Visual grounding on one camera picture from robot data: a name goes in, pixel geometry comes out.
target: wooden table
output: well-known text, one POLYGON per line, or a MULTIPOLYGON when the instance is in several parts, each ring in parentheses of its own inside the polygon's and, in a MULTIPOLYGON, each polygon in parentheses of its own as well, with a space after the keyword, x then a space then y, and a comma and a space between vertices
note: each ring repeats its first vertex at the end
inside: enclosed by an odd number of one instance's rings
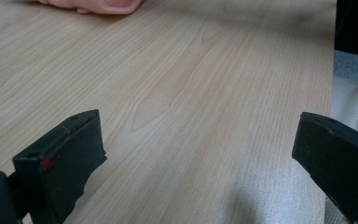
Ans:
POLYGON ((291 151, 302 111, 329 114, 335 7, 147 0, 97 16, 0 0, 0 170, 98 108, 108 160, 66 223, 323 223, 291 151))

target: screw hole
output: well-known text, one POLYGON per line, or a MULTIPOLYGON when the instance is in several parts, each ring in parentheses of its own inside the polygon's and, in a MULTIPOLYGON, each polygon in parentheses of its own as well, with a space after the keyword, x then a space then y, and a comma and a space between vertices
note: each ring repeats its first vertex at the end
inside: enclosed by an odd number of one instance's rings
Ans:
POLYGON ((28 158, 35 158, 35 157, 37 157, 37 156, 39 156, 39 152, 31 152, 30 154, 28 154, 28 158))

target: wood grain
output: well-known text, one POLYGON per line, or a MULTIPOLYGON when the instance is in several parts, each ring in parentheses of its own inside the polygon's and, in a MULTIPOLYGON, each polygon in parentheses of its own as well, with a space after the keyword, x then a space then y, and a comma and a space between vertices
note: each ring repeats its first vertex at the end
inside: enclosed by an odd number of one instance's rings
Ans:
POLYGON ((329 113, 334 23, 334 0, 147 0, 124 17, 0 0, 0 170, 98 108, 108 161, 66 223, 323 223, 291 150, 302 111, 329 113))

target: black object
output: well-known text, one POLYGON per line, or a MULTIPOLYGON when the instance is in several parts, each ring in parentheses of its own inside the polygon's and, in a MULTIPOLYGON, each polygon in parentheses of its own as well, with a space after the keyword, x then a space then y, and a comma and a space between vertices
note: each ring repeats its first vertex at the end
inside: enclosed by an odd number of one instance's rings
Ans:
POLYGON ((358 132, 334 119, 303 113, 292 157, 346 218, 358 222, 358 132))
POLYGON ((0 172, 0 223, 63 223, 91 173, 106 160, 98 110, 66 119, 13 158, 0 172))
POLYGON ((358 1, 337 0, 335 49, 358 54, 358 1))

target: hand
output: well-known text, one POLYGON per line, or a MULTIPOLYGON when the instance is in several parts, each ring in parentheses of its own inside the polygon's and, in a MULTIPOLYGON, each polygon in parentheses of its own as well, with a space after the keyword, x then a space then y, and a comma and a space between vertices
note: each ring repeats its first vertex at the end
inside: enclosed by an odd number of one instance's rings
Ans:
POLYGON ((55 7, 76 8, 78 13, 130 14, 143 0, 35 0, 55 7))

